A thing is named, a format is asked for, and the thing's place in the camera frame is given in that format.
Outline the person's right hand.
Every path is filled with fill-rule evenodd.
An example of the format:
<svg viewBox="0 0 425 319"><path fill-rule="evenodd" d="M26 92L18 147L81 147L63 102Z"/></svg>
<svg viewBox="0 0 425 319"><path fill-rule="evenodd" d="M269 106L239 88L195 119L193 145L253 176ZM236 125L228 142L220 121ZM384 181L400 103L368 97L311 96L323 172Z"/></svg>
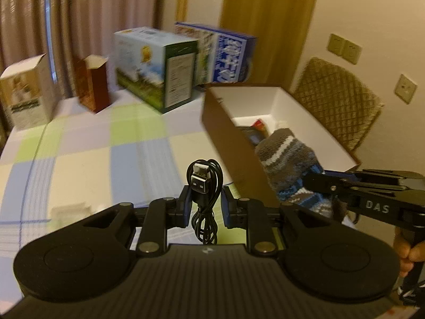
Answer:
<svg viewBox="0 0 425 319"><path fill-rule="evenodd" d="M407 276L408 273L414 268L415 263L425 261L425 244L422 241L415 246L412 246L409 241L404 239L402 229L395 228L395 237L393 247L400 259L400 273L399 276Z"/></svg>

